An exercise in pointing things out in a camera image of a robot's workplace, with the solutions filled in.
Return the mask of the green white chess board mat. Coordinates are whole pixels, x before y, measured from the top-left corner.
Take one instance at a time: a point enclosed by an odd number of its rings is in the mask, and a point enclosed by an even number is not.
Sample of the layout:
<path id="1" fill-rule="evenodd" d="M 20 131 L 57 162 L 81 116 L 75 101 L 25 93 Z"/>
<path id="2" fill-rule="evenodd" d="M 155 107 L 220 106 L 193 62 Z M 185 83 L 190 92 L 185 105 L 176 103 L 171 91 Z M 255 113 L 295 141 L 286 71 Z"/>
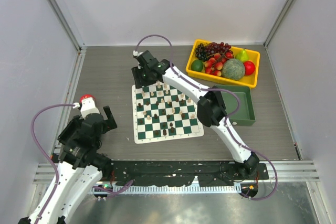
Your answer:
<path id="1" fill-rule="evenodd" d="M 157 82 L 137 89 L 132 86 L 134 142 L 137 144 L 201 137 L 197 104 L 173 86 Z"/>

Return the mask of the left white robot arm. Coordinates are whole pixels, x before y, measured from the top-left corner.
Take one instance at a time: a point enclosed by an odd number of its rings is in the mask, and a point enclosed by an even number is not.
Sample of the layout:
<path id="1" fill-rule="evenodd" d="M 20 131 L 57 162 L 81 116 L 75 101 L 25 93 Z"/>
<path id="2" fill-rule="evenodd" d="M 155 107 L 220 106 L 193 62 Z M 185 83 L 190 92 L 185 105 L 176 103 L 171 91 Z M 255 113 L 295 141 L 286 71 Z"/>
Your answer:
<path id="1" fill-rule="evenodd" d="M 63 145 L 58 164 L 49 159 L 55 175 L 40 204 L 19 223 L 67 223 L 85 195 L 112 176 L 112 160 L 98 153 L 101 136 L 117 128 L 109 106 L 105 112 L 76 115 L 58 136 Z"/>

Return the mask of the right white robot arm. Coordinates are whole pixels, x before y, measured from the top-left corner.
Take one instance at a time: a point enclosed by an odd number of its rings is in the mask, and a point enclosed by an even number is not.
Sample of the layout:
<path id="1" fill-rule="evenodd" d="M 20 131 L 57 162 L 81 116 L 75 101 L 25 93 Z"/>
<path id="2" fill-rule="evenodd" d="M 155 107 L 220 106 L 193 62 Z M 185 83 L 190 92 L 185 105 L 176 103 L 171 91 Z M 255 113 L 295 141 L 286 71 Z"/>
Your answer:
<path id="1" fill-rule="evenodd" d="M 223 89 L 216 86 L 210 88 L 181 72 L 170 61 L 158 61 L 146 50 L 133 52 L 138 65 L 132 68 L 135 87 L 142 88 L 160 81 L 169 84 L 187 95 L 197 104 L 197 119 L 211 128 L 229 149 L 240 177 L 249 179 L 255 175 L 259 158 L 241 139 L 231 124 L 224 99 Z"/>

